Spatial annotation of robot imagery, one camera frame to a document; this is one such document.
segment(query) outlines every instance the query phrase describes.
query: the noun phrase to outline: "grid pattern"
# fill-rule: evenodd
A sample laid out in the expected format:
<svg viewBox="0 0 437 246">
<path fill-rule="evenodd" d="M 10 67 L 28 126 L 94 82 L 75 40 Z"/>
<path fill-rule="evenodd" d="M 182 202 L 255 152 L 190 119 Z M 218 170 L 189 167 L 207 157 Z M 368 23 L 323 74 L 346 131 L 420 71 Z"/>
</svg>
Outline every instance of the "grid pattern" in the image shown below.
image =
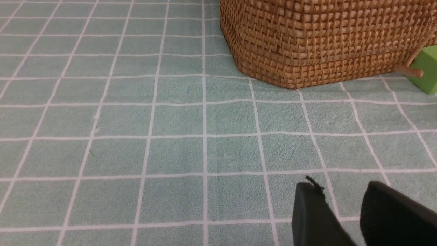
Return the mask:
<svg viewBox="0 0 437 246">
<path fill-rule="evenodd" d="M 437 95 L 247 78 L 218 2 L 0 2 L 0 245 L 292 245 L 305 175 L 361 244 L 370 180 L 437 210 Z"/>
</svg>

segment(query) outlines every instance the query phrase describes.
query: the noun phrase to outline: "green block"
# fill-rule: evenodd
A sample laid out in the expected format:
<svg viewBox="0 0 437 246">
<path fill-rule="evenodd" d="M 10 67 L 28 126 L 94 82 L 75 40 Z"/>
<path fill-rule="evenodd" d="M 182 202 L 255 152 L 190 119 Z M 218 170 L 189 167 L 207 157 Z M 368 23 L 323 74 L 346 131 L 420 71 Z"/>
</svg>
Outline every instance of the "green block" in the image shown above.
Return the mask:
<svg viewBox="0 0 437 246">
<path fill-rule="evenodd" d="M 427 94 L 437 93 L 437 46 L 423 48 L 411 67 L 422 69 L 424 75 L 408 79 Z"/>
</svg>

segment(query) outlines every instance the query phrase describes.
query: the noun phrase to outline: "white grid line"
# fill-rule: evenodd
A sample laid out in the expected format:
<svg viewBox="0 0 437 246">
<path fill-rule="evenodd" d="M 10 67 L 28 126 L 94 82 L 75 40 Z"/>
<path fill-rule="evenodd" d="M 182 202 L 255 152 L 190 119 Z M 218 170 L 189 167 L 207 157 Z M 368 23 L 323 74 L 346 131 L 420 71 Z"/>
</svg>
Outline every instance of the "white grid line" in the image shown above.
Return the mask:
<svg viewBox="0 0 437 246">
<path fill-rule="evenodd" d="M 423 139 L 422 135 L 419 132 L 419 129 L 416 127 L 416 125 L 410 120 L 410 118 L 408 118 L 407 114 L 405 114 L 404 109 L 402 108 L 402 106 L 399 104 L 398 102 L 398 97 L 396 96 L 396 93 L 388 86 L 388 83 L 385 81 L 385 79 L 383 78 L 382 81 L 384 81 L 384 85 L 385 87 L 392 92 L 393 94 L 393 98 L 395 99 L 395 102 L 398 106 L 398 109 L 400 111 L 400 113 L 402 114 L 402 116 L 404 116 L 404 118 L 408 121 L 408 123 L 413 127 L 413 129 L 417 132 L 417 136 L 420 139 L 420 142 L 423 144 L 423 147 L 425 147 L 425 150 L 428 154 L 428 156 L 430 157 L 431 161 L 433 162 L 434 166 L 437 168 L 437 162 L 435 160 L 435 158 L 433 157 L 433 154 L 430 151 L 430 148 L 428 147 L 428 144 L 425 142 L 425 140 Z"/>
<path fill-rule="evenodd" d="M 10 15 L 10 17 L 5 18 L 7 19 L 6 22 L 3 24 L 3 26 L 0 28 L 0 33 L 3 32 L 3 30 L 5 29 L 5 27 L 9 24 L 9 22 L 12 20 L 12 18 L 14 18 L 15 14 L 18 12 L 18 10 L 21 8 L 21 6 L 25 3 L 26 1 L 21 1 L 20 4 L 17 6 L 17 8 L 12 12 L 12 14 Z"/>
<path fill-rule="evenodd" d="M 205 0 L 202 0 L 202 115 L 203 115 L 203 246 L 208 246 L 208 146 L 206 121 Z"/>
<path fill-rule="evenodd" d="M 115 176 L 82 176 L 82 177 L 17 177 L 17 178 L 0 178 L 0 182 L 31 182 L 31 181 L 75 181 L 75 180 L 115 180 L 115 179 L 162 179 L 162 178 L 184 178 L 192 176 L 208 176 L 208 177 L 223 177 L 223 176 L 263 176 L 265 173 L 271 175 L 296 175 L 296 174 L 312 174 L 323 173 L 325 169 L 303 169 L 290 171 L 243 171 L 243 172 L 186 172 L 173 174 L 146 174 L 146 175 L 115 175 Z M 342 168 L 326 168 L 328 172 L 351 172 L 351 173 L 380 173 L 380 169 L 342 169 Z M 437 168 L 430 169 L 386 169 L 385 173 L 422 173 L 422 172 L 437 172 Z"/>
<path fill-rule="evenodd" d="M 334 209 L 334 214 L 335 214 L 335 216 L 337 218 L 340 218 L 340 210 L 338 209 L 337 200 L 335 199 L 335 196 L 334 196 L 334 190 L 333 190 L 333 187 L 332 187 L 331 179 L 329 178 L 329 173 L 327 171 L 326 163 L 325 163 L 325 160 L 323 159 L 320 147 L 317 144 L 317 140 L 316 140 L 315 134 L 312 131 L 311 122 L 310 122 L 309 116 L 308 116 L 308 111 L 306 110 L 305 102 L 303 101 L 303 94 L 302 94 L 302 92 L 300 90 L 297 90 L 297 91 L 299 93 L 299 98 L 300 98 L 300 100 L 302 102 L 302 109 L 303 109 L 303 113 L 304 113 L 304 116 L 305 116 L 306 124 L 308 126 L 308 130 L 309 130 L 312 142 L 314 144 L 314 147 L 316 148 L 317 155 L 319 156 L 320 163 L 322 165 L 323 174 L 325 175 L 325 179 L 326 179 L 326 186 L 328 187 L 329 195 L 331 196 L 331 200 L 332 200 L 332 206 L 333 206 L 333 209 Z"/>
<path fill-rule="evenodd" d="M 11 83 L 11 81 L 17 76 L 18 72 L 20 71 L 21 67 L 24 65 L 24 63 L 26 62 L 29 54 L 31 53 L 33 47 L 35 46 L 35 44 L 38 42 L 39 38 L 41 37 L 41 35 L 44 33 L 45 29 L 47 28 L 51 18 L 53 18 L 56 10 L 59 8 L 59 6 L 61 5 L 62 1 L 60 1 L 55 9 L 53 10 L 52 14 L 50 15 L 49 18 L 47 18 L 47 21 L 45 22 L 44 26 L 42 27 L 41 31 L 36 35 L 35 40 L 33 41 L 33 43 L 30 45 L 30 47 L 28 48 L 26 54 L 23 55 L 23 59 L 21 60 L 20 64 L 18 65 L 18 67 L 15 69 L 14 73 L 12 74 L 12 77 L 6 82 L 6 84 L 4 85 L 2 91 L 0 92 L 0 99 L 2 99 L 2 97 L 4 96 L 4 93 L 6 92 L 7 88 L 9 87 L 9 84 Z M 21 8 L 21 6 L 23 5 L 23 2 L 18 6 L 18 8 L 15 10 L 15 12 L 13 13 L 13 15 L 11 15 L 11 17 L 7 20 L 6 24 L 2 27 L 2 29 L 0 30 L 0 33 L 4 30 L 4 28 L 7 26 L 7 24 L 11 21 L 12 17 L 18 12 L 18 9 Z"/>
<path fill-rule="evenodd" d="M 13 1 L 0 1 L 0 4 L 16 4 L 17 2 L 13 2 Z M 23 3 L 27 3 L 27 4 L 57 4 L 59 3 L 59 1 L 23 1 Z M 95 4 L 95 2 L 61 2 L 63 4 L 88 4 L 88 5 L 92 5 Z M 99 2 L 99 5 L 130 5 L 130 2 Z M 134 5 L 165 5 L 166 3 L 137 3 L 134 2 Z M 202 5 L 202 4 L 196 4 L 196 3 L 169 3 L 169 5 Z M 205 4 L 205 6 L 218 6 L 219 4 Z"/>
<path fill-rule="evenodd" d="M 142 200 L 143 200 L 143 194 L 144 194 L 144 186 L 146 185 L 146 174 L 147 174 L 147 165 L 148 165 L 148 160 L 149 160 L 149 153 L 150 153 L 150 142 L 151 142 L 151 138 L 150 136 L 152 136 L 152 130 L 153 130 L 153 121 L 155 118 L 155 104 L 156 104 L 156 98 L 158 96 L 158 81 L 159 81 L 159 73 L 160 73 L 160 69 L 161 69 L 161 61 L 162 61 L 162 53 L 164 50 L 164 39 L 165 39 L 165 33 L 166 33 L 166 29 L 167 29 L 167 17 L 168 17 L 168 10 L 170 8 L 170 0 L 167 0 L 167 5 L 166 5 L 166 12 L 165 12 L 165 20 L 164 20 L 164 27 L 163 27 L 163 32 L 162 32 L 162 36 L 161 36 L 161 46 L 160 46 L 160 55 L 158 57 L 158 64 L 156 66 L 156 73 L 155 73 L 155 81 L 154 81 L 154 85 L 153 85 L 153 99 L 152 99 L 152 106 L 151 106 L 151 110 L 150 110 L 150 120 L 149 120 L 149 130 L 147 132 L 148 134 L 148 138 L 146 141 L 146 149 L 145 149 L 145 153 L 144 153 L 144 162 L 143 162 L 143 167 L 142 167 L 142 177 L 141 177 L 141 181 L 140 181 L 140 185 L 139 185 L 139 191 L 138 191 L 138 201 L 137 201 L 137 207 L 136 207 L 136 212 L 135 212 L 135 219 L 134 219 L 134 229 L 132 231 L 132 240 L 131 240 L 131 246 L 135 246 L 136 244 L 136 239 L 137 239 L 137 235 L 138 235 L 138 225 L 139 223 L 139 217 L 141 215 L 141 206 L 142 206 Z"/>
<path fill-rule="evenodd" d="M 58 7 L 60 6 L 60 4 L 61 4 L 61 2 L 59 2 L 59 3 L 56 5 L 56 7 L 55 7 L 55 9 L 53 10 L 51 16 L 53 16 L 53 15 L 55 14 L 55 12 L 56 12 L 56 10 L 58 9 Z M 43 33 L 43 31 L 45 30 L 45 28 L 47 27 L 48 24 L 49 24 L 49 20 L 46 21 L 45 25 L 43 26 L 42 30 L 40 31 L 40 34 Z M 30 50 L 31 50 L 32 48 L 33 48 L 32 46 L 29 47 L 29 50 L 28 50 L 27 53 L 30 53 Z M 14 75 L 13 75 L 13 76 L 15 76 L 15 75 L 18 73 L 18 71 L 19 71 L 20 67 L 22 66 L 22 64 L 24 63 L 24 61 L 25 61 L 25 58 L 23 58 L 23 60 L 21 61 L 20 65 L 18 66 L 18 68 L 17 68 L 16 71 L 14 72 Z M 60 81 L 61 81 L 61 79 L 58 79 L 58 80 L 57 80 L 57 82 L 56 82 L 56 84 L 55 84 L 55 86 L 54 86 L 54 88 L 53 88 L 52 94 L 51 94 L 50 98 L 49 98 L 48 101 L 47 101 L 47 104 L 50 104 L 50 102 L 52 101 L 53 97 L 55 96 L 55 93 L 56 93 L 56 90 L 57 90 L 57 88 L 58 88 L 58 86 L 59 86 Z M 1 99 L 1 98 L 3 97 L 3 95 L 4 95 L 4 92 L 6 91 L 6 87 L 7 87 L 7 85 L 8 85 L 8 84 L 6 83 L 5 86 L 4 86 L 4 88 L 3 88 L 3 91 L 2 91 L 1 94 L 0 94 L 0 99 Z M 18 174 L 20 173 L 21 168 L 23 167 L 24 161 L 26 160 L 27 155 L 29 154 L 30 148 L 31 148 L 31 146 L 32 146 L 32 144 L 33 144 L 33 141 L 34 141 L 34 138 L 36 137 L 36 135 L 37 135 L 37 133 L 38 133 L 38 131 L 39 131 L 39 128 L 41 127 L 42 121 L 43 121 L 43 119 L 44 119 L 44 117 L 45 117 L 45 114 L 47 113 L 48 108 L 49 108 L 49 107 L 46 106 L 46 107 L 44 107 L 44 110 L 42 111 L 42 114 L 41 114 L 41 117 L 40 117 L 40 119 L 39 119 L 39 121 L 38 121 L 38 124 L 37 124 L 37 126 L 35 127 L 35 130 L 34 130 L 34 132 L 33 132 L 33 134 L 32 134 L 32 137 L 29 139 L 29 142 L 28 142 L 28 144 L 26 145 L 26 149 L 24 150 L 24 153 L 23 153 L 23 156 L 21 157 L 20 163 L 18 164 L 18 167 L 17 167 L 17 169 L 15 170 L 15 173 L 14 173 L 14 179 L 16 179 L 16 178 L 18 177 Z M 0 203 L 0 214 L 1 214 L 2 211 L 3 211 L 4 205 L 6 204 L 6 201 L 7 201 L 8 197 L 9 197 L 11 191 L 12 191 L 12 188 L 14 187 L 14 184 L 15 184 L 15 180 L 12 180 L 11 183 L 9 184 L 9 186 L 8 186 L 8 189 L 6 190 L 6 193 L 4 194 L 4 197 L 3 197 L 3 199 L 2 199 L 2 201 L 1 201 L 1 203 Z"/>
<path fill-rule="evenodd" d="M 291 223 L 291 219 L 275 219 L 275 223 Z M 241 225 L 241 224 L 270 224 L 271 220 L 263 219 L 243 219 L 243 220 L 225 220 L 225 221 L 208 221 L 208 225 Z M 67 230 L 102 230 L 102 229 L 135 229 L 135 228 L 162 228 L 187 225 L 203 225 L 204 221 L 184 221 L 184 222 L 167 222 L 167 223 L 149 223 L 149 224 L 126 224 L 126 225 L 74 225 L 68 226 Z M 0 228 L 0 232 L 43 232 L 43 231 L 61 231 L 62 226 L 42 226 L 42 227 L 25 227 L 25 228 Z"/>
<path fill-rule="evenodd" d="M 217 105 L 217 104 L 228 104 L 235 102 L 252 102 L 250 99 L 234 99 L 227 101 L 215 101 L 215 102 L 205 102 L 206 105 Z M 272 104 L 300 104 L 300 101 L 264 101 L 255 100 L 257 103 L 272 103 Z M 380 105 L 437 105 L 436 103 L 414 103 L 414 102 L 378 102 L 378 101 L 366 101 L 366 100 L 304 100 L 304 103 L 339 103 L 339 102 L 361 102 L 361 103 L 372 103 Z M 157 102 L 156 106 L 200 106 L 203 102 L 190 102 L 190 103 L 172 103 L 172 102 Z M 65 103 L 50 103 L 50 104 L 0 104 L 0 108 L 44 108 L 46 106 L 51 107 L 61 107 L 61 106 L 98 106 L 99 103 L 96 102 L 65 102 Z M 147 102 L 104 102 L 103 106 L 151 106 L 152 103 Z"/>
<path fill-rule="evenodd" d="M 96 7 L 97 7 L 97 3 L 98 3 L 98 2 L 99 2 L 99 0 L 97 0 L 97 1 L 94 3 L 93 8 L 91 9 L 91 12 L 90 12 L 90 14 L 89 14 L 89 16 L 88 16 L 88 19 L 87 19 L 87 21 L 86 21 L 86 23 L 85 23 L 85 25 L 84 25 L 84 27 L 83 27 L 83 29 L 82 29 L 81 36 L 80 36 L 80 37 L 78 38 L 78 40 L 76 41 L 76 44 L 75 44 L 75 46 L 74 46 L 74 48 L 73 48 L 73 50 L 72 50 L 72 52 L 71 52 L 72 56 L 69 57 L 69 59 L 68 59 L 68 61 L 67 61 L 67 64 L 66 64 L 64 70 L 62 71 L 62 75 L 61 75 L 61 76 L 64 76 L 65 73 L 67 72 L 67 69 L 68 69 L 68 67 L 69 67 L 69 65 L 70 65 L 70 63 L 71 63 L 71 60 L 73 59 L 73 54 L 76 52 L 77 47 L 79 47 L 79 43 L 80 43 L 80 41 L 81 41 L 81 39 L 82 39 L 82 37 L 83 37 L 83 34 L 85 33 L 85 30 L 86 30 L 86 28 L 87 28 L 87 26 L 88 26 L 88 24 L 89 24 L 89 22 L 90 22 L 90 18 L 91 18 L 91 16 L 92 16 L 94 10 L 96 9 Z M 114 61 L 113 61 L 113 65 L 112 65 L 111 71 L 114 70 L 114 64 L 115 64 L 115 60 L 116 60 L 116 58 L 117 58 L 117 56 L 114 57 Z M 104 99 L 105 95 L 106 95 L 106 91 L 103 92 L 103 95 L 102 95 L 102 97 L 101 97 L 101 99 L 100 99 L 100 102 L 103 102 L 103 99 Z M 70 215 L 71 215 L 71 211 L 72 211 L 72 209 L 73 209 L 74 200 L 76 199 L 77 190 L 79 189 L 79 184 L 80 184 L 80 179 L 79 179 L 79 178 L 82 176 L 83 170 L 84 170 L 84 168 L 85 168 L 85 164 L 86 164 L 87 159 L 88 159 L 88 154 L 89 154 L 89 151 L 90 151 L 90 148 L 91 148 L 91 143 L 92 143 L 92 137 L 94 137 L 94 133 L 95 133 L 95 131 L 96 131 L 97 121 L 98 121 L 99 116 L 100 116 L 100 110 L 101 110 L 101 106 L 98 106 L 98 108 L 97 108 L 97 112 L 96 112 L 96 115 L 95 115 L 95 117 L 94 117 L 93 128 L 91 129 L 91 133 L 90 133 L 90 139 L 89 139 L 89 141 L 88 141 L 87 147 L 86 147 L 86 149 L 85 149 L 85 154 L 84 154 L 84 156 L 83 156 L 82 163 L 81 163 L 81 165 L 80 165 L 79 174 L 78 174 L 78 179 L 76 180 L 76 182 L 75 182 L 75 184 L 74 184 L 73 193 L 72 193 L 72 195 L 71 195 L 71 199 L 70 199 L 70 202 L 69 202 L 69 205 L 68 205 L 68 208 L 67 208 L 67 212 L 66 212 L 66 214 L 65 214 L 64 222 L 63 222 L 63 225 L 62 225 L 63 229 L 61 230 L 61 233 L 59 234 L 58 242 L 57 242 L 57 244 L 56 244 L 57 246 L 61 246 L 61 245 L 62 245 L 62 242 L 63 242 L 63 240 L 64 240 L 65 231 L 66 231 L 66 228 L 67 228 L 67 226 L 68 226 L 68 222 L 69 222 L 69 220 L 70 220 Z"/>
<path fill-rule="evenodd" d="M 147 56 L 158 56 L 159 54 L 119 54 L 118 56 L 124 56 L 124 57 L 147 57 Z M 180 57 L 203 57 L 203 55 L 180 55 L 180 54 L 162 54 L 163 56 L 180 56 Z M 6 56 L 6 57 L 24 57 L 25 54 L 0 54 L 0 56 Z M 63 56 L 70 56 L 69 54 L 29 54 L 27 56 L 32 57 L 63 57 Z M 115 56 L 114 54 L 74 54 L 74 57 L 76 56 Z M 205 55 L 205 56 L 231 56 L 230 54 L 212 54 L 212 55 Z"/>
<path fill-rule="evenodd" d="M 437 129 L 432 130 L 404 130 L 404 131 L 391 131 L 391 132 L 371 132 L 366 133 L 368 136 L 378 136 L 378 135 L 398 135 L 398 134 L 409 134 L 409 133 L 437 133 Z M 324 136 L 324 137 L 361 137 L 362 133 L 310 133 L 310 132 L 287 132 L 287 131 L 270 131 L 261 133 L 247 133 L 247 134 L 207 134 L 206 137 L 256 137 L 260 134 L 272 135 L 272 134 L 285 134 L 285 135 L 295 135 L 295 136 Z M 33 140 L 53 140 L 53 141 L 74 141 L 74 140 L 102 140 L 102 139 L 176 139 L 176 138 L 190 138 L 190 137 L 203 137 L 203 134 L 186 134 L 186 135 L 161 135 L 161 136 L 94 136 L 94 137 L 19 137 L 19 138 L 0 138 L 0 142 L 13 142 L 13 141 L 29 141 Z"/>
<path fill-rule="evenodd" d="M 346 91 L 346 88 L 344 87 L 343 83 L 340 82 L 340 87 L 341 89 L 347 94 L 347 96 L 349 97 L 349 99 L 352 100 L 352 95 Z M 357 122 L 358 127 L 360 128 L 361 132 L 363 133 L 363 137 L 364 140 L 366 141 L 366 145 L 370 150 L 370 153 L 373 156 L 373 159 L 375 160 L 376 165 L 378 165 L 379 169 L 381 170 L 381 174 L 384 177 L 384 181 L 388 186 L 391 186 L 390 180 L 388 179 L 387 175 L 384 172 L 384 167 L 382 166 L 381 162 L 379 161 L 379 158 L 376 156 L 375 151 L 372 147 L 372 144 L 370 143 L 369 137 L 367 136 L 366 130 L 364 129 L 363 125 L 360 122 L 360 117 L 358 115 L 358 111 L 357 111 L 357 107 L 355 105 L 354 102 L 350 103 L 352 105 L 352 109 L 354 111 L 354 117 L 355 117 L 355 121 Z"/>
<path fill-rule="evenodd" d="M 190 76 L 202 76 L 202 74 L 179 74 L 179 75 L 159 75 L 158 77 L 190 77 Z M 232 79 L 252 79 L 248 76 L 229 76 L 229 75 L 213 75 L 213 74 L 205 74 L 206 77 L 217 77 L 217 78 L 232 78 Z M 141 74 L 141 75 L 132 75 L 132 76 L 112 76 L 112 78 L 139 78 L 139 77 L 155 77 L 152 74 Z M 57 77 L 16 77 L 15 80 L 35 80 L 35 79 L 57 79 Z M 63 76 L 61 78 L 108 78 L 107 76 Z M 0 80 L 8 80 L 12 79 L 11 77 L 0 77 Z M 374 80 L 374 78 L 361 78 L 358 80 Z"/>
<path fill-rule="evenodd" d="M 14 20 L 44 20 L 48 19 L 49 17 L 12 17 Z M 53 17 L 51 19 L 63 19 L 63 20 L 86 20 L 88 17 Z M 164 20 L 165 18 L 150 18 L 150 17 L 91 17 L 91 19 L 100 19 L 100 20 Z M 211 19 L 205 19 L 206 21 L 216 21 L 220 18 L 211 18 Z M 191 17 L 173 17 L 168 18 L 168 20 L 194 20 L 194 21 L 201 21 L 202 19 L 199 18 L 191 18 Z"/>
<path fill-rule="evenodd" d="M 360 221 L 359 216 L 352 216 L 352 217 L 341 217 L 338 218 L 339 222 L 346 222 L 346 221 Z"/>
<path fill-rule="evenodd" d="M 264 158 L 264 148 L 263 148 L 263 140 L 261 138 L 260 120 L 258 118 L 258 107 L 257 107 L 257 103 L 255 102 L 255 91 L 253 90 L 251 79 L 249 79 L 249 87 L 250 87 L 250 93 L 252 96 L 253 111 L 254 111 L 254 115 L 255 115 L 255 125 L 257 127 L 257 141 L 258 141 L 258 148 L 259 148 L 260 157 L 261 157 L 261 167 L 263 169 L 262 173 L 263 173 L 263 178 L 264 178 L 264 186 L 265 186 L 265 190 L 266 190 L 267 204 L 268 204 L 268 208 L 269 208 L 269 216 L 270 216 L 270 220 L 271 220 L 273 242 L 274 242 L 275 246 L 279 246 L 277 228 L 276 228 L 276 224 L 274 222 L 274 210 L 273 210 L 273 203 L 272 203 L 272 198 L 271 198 L 270 184 L 269 184 L 269 179 L 267 176 L 266 160 Z"/>
<path fill-rule="evenodd" d="M 37 34 L 13 34 L 13 33 L 0 33 L 0 36 L 12 36 L 12 37 L 36 37 Z M 42 37 L 77 37 L 79 34 L 43 34 Z M 84 37 L 120 37 L 120 34 L 84 34 Z M 160 37 L 159 34 L 126 34 L 125 37 Z M 202 36 L 193 35 L 166 35 L 166 37 L 175 38 L 202 38 Z M 218 37 L 224 38 L 222 35 L 205 35 L 205 37 Z"/>
</svg>

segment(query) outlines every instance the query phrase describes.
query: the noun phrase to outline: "wicker basket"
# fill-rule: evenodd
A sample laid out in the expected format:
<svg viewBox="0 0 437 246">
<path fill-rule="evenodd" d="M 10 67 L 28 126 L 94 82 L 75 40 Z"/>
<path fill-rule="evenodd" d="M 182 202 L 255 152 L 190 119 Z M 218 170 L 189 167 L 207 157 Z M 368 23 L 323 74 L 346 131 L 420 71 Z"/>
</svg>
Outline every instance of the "wicker basket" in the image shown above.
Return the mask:
<svg viewBox="0 0 437 246">
<path fill-rule="evenodd" d="M 436 0 L 221 0 L 220 27 L 242 73 L 296 89 L 412 61 L 437 44 L 436 8 Z"/>
</svg>

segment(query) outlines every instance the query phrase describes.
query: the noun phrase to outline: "woven basket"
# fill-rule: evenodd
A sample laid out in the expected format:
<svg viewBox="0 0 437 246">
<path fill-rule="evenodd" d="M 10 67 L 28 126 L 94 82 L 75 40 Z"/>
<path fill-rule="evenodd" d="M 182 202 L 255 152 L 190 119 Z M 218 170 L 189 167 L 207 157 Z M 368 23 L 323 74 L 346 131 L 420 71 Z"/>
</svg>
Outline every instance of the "woven basket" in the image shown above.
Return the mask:
<svg viewBox="0 0 437 246">
<path fill-rule="evenodd" d="M 392 72 L 437 44 L 436 8 L 436 0 L 221 0 L 220 27 L 242 73 L 296 89 Z"/>
</svg>

